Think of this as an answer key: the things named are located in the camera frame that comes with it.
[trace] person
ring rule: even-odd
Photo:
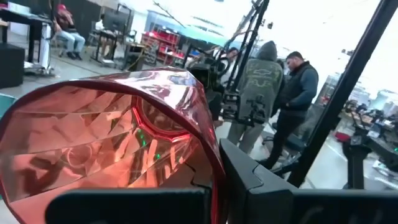
[[[276,63],[278,63],[280,65],[280,67],[282,68],[282,72],[285,71],[285,62],[282,61],[281,59],[276,60]],[[271,117],[275,116],[275,114],[278,112],[278,110],[280,109],[280,100],[279,100],[279,96],[280,96],[280,92],[283,90],[283,88],[285,87],[285,75],[282,76],[282,82],[280,83],[280,88],[279,88],[279,92],[277,94],[277,97],[275,99],[274,102],[274,106],[272,107],[272,113],[271,113]]]
[[[104,23],[103,23],[104,18],[105,18],[105,14],[102,14],[100,17],[100,20],[95,23],[96,30],[105,30]],[[101,43],[101,55],[103,57],[105,57],[105,55],[109,52],[109,49],[111,48],[113,42],[112,42],[112,40],[106,39],[104,37],[102,37],[101,40],[99,40],[99,42]]]
[[[360,114],[363,111],[367,111],[368,110],[368,106],[366,106],[366,104],[361,104],[359,105],[356,109],[355,109],[355,113]]]
[[[272,107],[279,92],[283,79],[281,66],[276,62],[277,49],[273,41],[265,43],[258,51],[256,58],[249,59],[244,68],[244,73],[238,84],[240,95],[239,118],[248,117],[252,111],[251,103],[257,96],[262,96],[264,103],[265,119],[272,113]],[[228,140],[239,148],[249,153],[254,147],[258,137],[264,129],[263,124],[255,124],[254,127],[233,123],[228,133]]]
[[[67,56],[73,60],[82,60],[80,52],[83,50],[86,40],[77,32],[72,14],[64,4],[58,5],[58,12],[55,18],[57,35],[67,40]]]
[[[228,49],[227,53],[223,55],[224,57],[228,58],[230,66],[228,71],[220,78],[220,83],[223,87],[226,87],[228,84],[229,77],[231,76],[232,69],[234,67],[234,64],[236,63],[236,57],[238,56],[239,50],[236,47],[231,47]],[[224,60],[222,61],[225,64],[225,67],[227,66],[227,62]]]
[[[291,78],[282,89],[280,113],[277,120],[277,131],[274,135],[274,146],[268,159],[259,161],[267,169],[278,161],[283,146],[288,138],[304,121],[307,111],[317,95],[318,72],[295,51],[287,56],[287,66]]]

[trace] black monitor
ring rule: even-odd
[[[115,14],[112,12],[105,13],[103,24],[105,29],[119,31],[122,34],[126,30],[126,18],[120,14]]]

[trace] gray hoodie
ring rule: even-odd
[[[249,59],[239,82],[241,96],[239,117],[249,116],[252,110],[247,100],[262,95],[266,107],[266,121],[272,112],[275,98],[283,79],[282,67],[276,62],[277,49],[273,41],[265,43],[258,51],[256,58]]]

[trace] faceted reflector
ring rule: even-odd
[[[189,73],[170,68],[35,90],[0,123],[2,196],[20,222],[45,223],[67,190],[162,187],[195,151],[223,182],[204,99]]]

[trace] black box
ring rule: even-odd
[[[25,49],[0,44],[0,88],[19,86],[24,82]]]

